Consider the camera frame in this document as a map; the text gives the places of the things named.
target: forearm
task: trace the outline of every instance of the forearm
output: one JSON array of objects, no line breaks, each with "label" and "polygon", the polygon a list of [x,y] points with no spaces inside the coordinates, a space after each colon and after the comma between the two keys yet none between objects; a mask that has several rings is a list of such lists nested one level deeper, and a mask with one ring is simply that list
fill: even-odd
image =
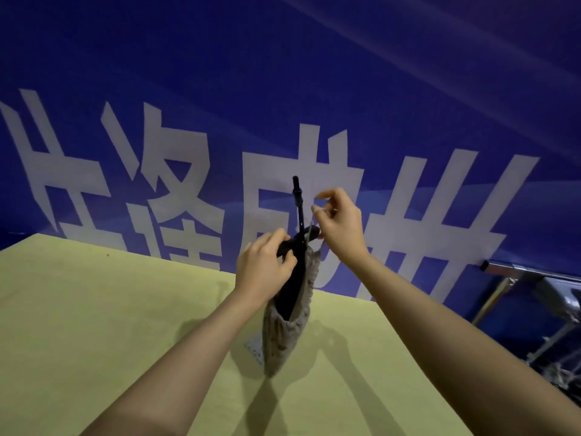
[{"label": "forearm", "polygon": [[158,360],[83,435],[185,435],[232,340],[257,309],[236,292]]},{"label": "forearm", "polygon": [[482,331],[371,256],[350,267],[472,432],[581,432],[581,410]]}]

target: right arm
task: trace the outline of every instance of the right arm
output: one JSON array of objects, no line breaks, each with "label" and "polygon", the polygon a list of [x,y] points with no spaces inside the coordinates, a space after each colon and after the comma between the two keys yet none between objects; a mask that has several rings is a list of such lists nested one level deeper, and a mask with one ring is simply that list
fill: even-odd
[{"label": "right arm", "polygon": [[366,286],[417,364],[476,435],[579,435],[581,409],[481,330],[377,261],[337,188],[313,207],[330,249]]}]

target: left arm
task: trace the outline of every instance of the left arm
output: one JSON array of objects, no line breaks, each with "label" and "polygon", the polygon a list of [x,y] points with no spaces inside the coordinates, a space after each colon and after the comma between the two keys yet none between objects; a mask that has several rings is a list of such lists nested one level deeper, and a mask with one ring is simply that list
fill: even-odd
[{"label": "left arm", "polygon": [[182,436],[238,332],[291,276],[292,251],[279,264],[288,238],[282,228],[264,234],[238,258],[236,285],[214,312],[162,356],[81,436]]}]

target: left hand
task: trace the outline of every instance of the left hand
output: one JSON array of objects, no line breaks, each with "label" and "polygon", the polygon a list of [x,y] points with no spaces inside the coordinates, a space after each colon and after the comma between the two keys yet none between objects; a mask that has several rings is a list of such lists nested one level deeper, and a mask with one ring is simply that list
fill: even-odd
[{"label": "left hand", "polygon": [[277,250],[290,236],[282,228],[266,233],[249,243],[236,262],[237,291],[249,301],[263,306],[281,290],[291,276],[297,260],[289,250],[284,262],[277,260]]}]

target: table surface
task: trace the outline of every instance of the table surface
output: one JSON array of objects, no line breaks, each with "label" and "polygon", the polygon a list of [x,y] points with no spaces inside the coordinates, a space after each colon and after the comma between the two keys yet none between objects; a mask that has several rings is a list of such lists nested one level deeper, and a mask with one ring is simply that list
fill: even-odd
[{"label": "table surface", "polygon": [[[0,428],[76,435],[234,285],[234,275],[36,234],[0,252]],[[191,435],[468,435],[373,302],[316,291],[272,379],[243,343]]]}]

